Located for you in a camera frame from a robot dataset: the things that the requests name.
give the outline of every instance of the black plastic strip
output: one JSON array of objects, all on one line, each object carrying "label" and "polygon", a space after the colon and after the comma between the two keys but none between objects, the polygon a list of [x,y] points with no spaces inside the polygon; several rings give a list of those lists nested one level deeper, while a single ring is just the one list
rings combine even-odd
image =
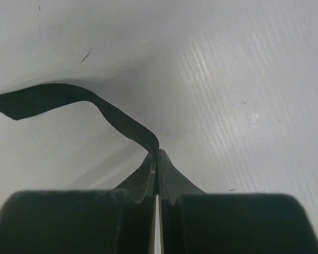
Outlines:
[{"label": "black plastic strip", "polygon": [[14,120],[20,120],[80,101],[93,103],[121,134],[144,147],[154,157],[157,156],[159,141],[151,131],[92,91],[82,87],[43,84],[0,94],[0,112]]}]

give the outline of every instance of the black ribbon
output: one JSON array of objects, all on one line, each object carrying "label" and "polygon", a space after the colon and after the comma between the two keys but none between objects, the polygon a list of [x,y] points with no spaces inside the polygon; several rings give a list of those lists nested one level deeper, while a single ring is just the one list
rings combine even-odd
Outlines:
[{"label": "black ribbon", "polygon": [[154,157],[157,156],[159,141],[151,131],[92,91],[82,87],[43,84],[0,94],[0,112],[14,120],[21,120],[80,101],[93,103],[121,134],[141,145]]}]

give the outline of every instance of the dark mark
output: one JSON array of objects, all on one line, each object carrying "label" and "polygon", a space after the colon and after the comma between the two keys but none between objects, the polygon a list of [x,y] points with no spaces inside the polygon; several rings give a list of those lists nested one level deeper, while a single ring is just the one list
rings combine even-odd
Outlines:
[{"label": "dark mark", "polygon": [[62,26],[62,24],[60,25],[60,27],[58,28],[58,33],[61,35],[62,34],[62,28],[63,28],[63,26]]},{"label": "dark mark", "polygon": [[85,61],[85,60],[86,60],[86,58],[89,56],[89,54],[90,54],[91,50],[92,50],[92,48],[90,48],[90,50],[89,50],[88,54],[87,54],[87,55],[83,58],[83,60],[81,60],[81,62],[83,62],[83,61]]}]

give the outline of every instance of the white backdrop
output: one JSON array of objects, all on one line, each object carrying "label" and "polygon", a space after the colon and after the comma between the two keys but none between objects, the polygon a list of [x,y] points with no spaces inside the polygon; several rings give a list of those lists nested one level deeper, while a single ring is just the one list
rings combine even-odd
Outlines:
[{"label": "white backdrop", "polygon": [[[0,93],[49,81],[141,122],[207,192],[294,195],[318,236],[318,1],[0,1]],[[114,187],[145,155],[89,103],[0,114],[0,206]]]}]

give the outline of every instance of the white surface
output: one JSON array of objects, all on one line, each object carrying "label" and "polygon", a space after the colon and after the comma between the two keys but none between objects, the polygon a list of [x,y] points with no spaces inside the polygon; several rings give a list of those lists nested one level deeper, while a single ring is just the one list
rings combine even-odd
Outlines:
[{"label": "white surface", "polygon": [[[207,192],[294,195],[318,235],[318,1],[0,1],[0,93],[48,81],[140,121]],[[0,205],[113,187],[145,154],[89,103],[0,115]]]}]

